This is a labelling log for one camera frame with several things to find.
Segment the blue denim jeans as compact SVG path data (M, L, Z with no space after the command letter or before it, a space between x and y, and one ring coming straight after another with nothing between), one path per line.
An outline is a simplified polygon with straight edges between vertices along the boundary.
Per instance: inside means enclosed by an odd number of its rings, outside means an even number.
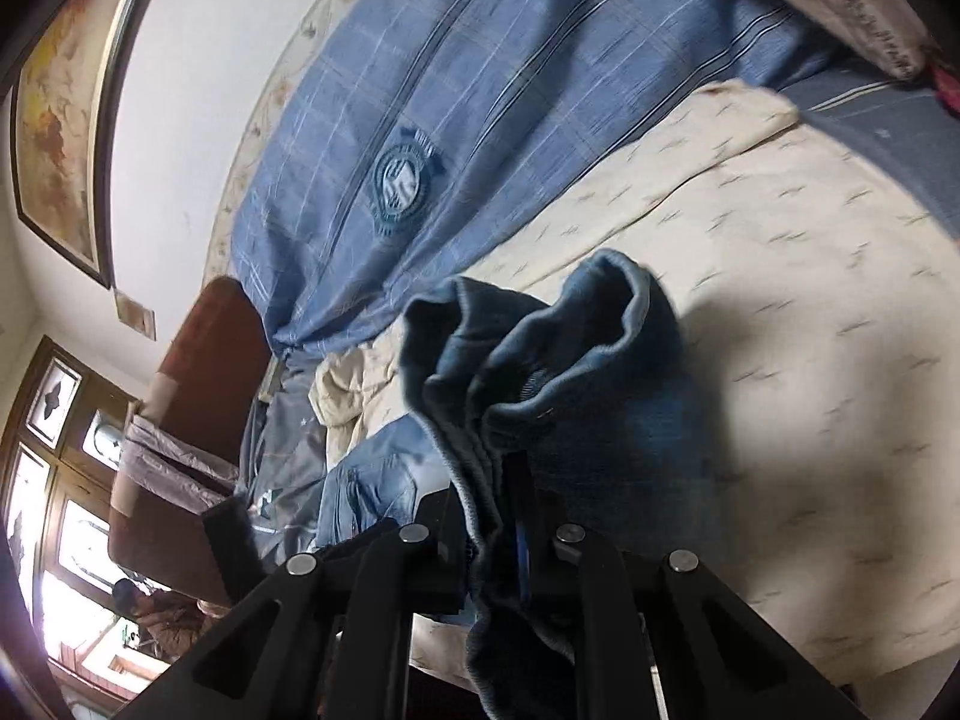
M722 551L708 421L672 304L651 271L605 249L553 302L457 277L410 302L404 325L409 411L337 465L317 539L410 522L421 489L448 479L477 551L466 649L483 709L571 717L540 500L640 556Z

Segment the brown wooden headboard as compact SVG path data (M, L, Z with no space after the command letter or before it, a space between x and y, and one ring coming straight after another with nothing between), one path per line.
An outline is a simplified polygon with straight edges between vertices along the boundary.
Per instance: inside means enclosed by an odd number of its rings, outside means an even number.
M233 278L202 289L167 348L133 416L238 465L247 415L270 351L259 314ZM231 603L202 517L117 473L110 491L107 552L119 566L195 600Z

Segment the wooden framed window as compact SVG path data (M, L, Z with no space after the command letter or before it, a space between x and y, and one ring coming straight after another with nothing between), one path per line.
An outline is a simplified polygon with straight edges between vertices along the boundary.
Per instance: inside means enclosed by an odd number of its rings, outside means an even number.
M109 498L132 397L41 337L2 422L2 523L13 582L57 683L117 712L166 670L148 635L114 610L122 578L155 580L107 554Z

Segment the cream leaf-print bedsheet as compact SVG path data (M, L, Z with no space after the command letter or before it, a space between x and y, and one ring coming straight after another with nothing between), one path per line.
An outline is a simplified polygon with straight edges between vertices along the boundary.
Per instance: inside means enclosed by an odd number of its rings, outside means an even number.
M704 561L836 681L958 642L958 249L779 94L698 89L460 275L555 301L615 250L674 309L721 504ZM403 418L404 316L327 358L334 470Z

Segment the framed wall painting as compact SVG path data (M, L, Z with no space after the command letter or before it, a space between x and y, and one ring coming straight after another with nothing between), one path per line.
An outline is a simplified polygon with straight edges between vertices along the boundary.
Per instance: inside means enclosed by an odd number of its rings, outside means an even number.
M114 286L110 161L128 60L149 0L67 0L11 92L14 210L88 278Z

